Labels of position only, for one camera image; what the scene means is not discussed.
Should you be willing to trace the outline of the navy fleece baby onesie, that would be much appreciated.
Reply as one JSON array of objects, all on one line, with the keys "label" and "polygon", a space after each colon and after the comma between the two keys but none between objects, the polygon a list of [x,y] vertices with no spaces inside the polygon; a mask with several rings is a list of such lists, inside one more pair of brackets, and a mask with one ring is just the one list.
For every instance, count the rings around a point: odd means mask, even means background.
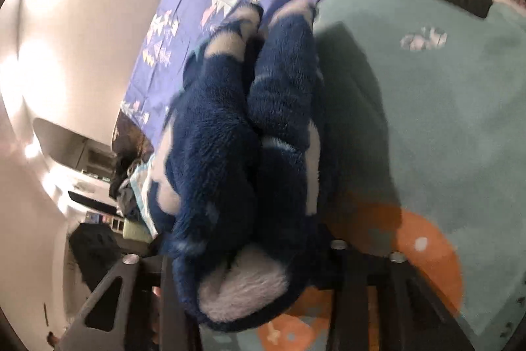
[{"label": "navy fleece baby onesie", "polygon": [[315,16],[309,0],[268,25],[234,8],[188,57],[153,156],[147,208],[178,297],[217,331],[271,321],[312,279],[334,174]]}]

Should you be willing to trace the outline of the dark clothes pile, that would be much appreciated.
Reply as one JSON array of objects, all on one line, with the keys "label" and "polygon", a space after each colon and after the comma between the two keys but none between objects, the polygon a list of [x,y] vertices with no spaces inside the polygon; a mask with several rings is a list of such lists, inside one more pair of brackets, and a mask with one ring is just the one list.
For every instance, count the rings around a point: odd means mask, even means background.
[{"label": "dark clothes pile", "polygon": [[137,223],[142,221],[142,217],[130,177],[141,163],[133,152],[119,154],[115,160],[109,188],[109,196],[116,202],[118,214]]}]

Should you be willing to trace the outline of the teal printed bed quilt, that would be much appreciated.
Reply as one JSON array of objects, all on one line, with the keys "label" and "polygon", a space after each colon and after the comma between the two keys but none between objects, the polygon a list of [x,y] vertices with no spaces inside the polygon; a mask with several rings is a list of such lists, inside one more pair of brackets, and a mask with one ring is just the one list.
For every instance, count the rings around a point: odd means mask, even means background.
[{"label": "teal printed bed quilt", "polygon": [[[242,0],[161,0],[122,111],[152,142],[192,46]],[[268,13],[287,0],[252,0]],[[525,347],[525,2],[322,0],[321,49],[363,251],[404,253],[477,350]]]}]

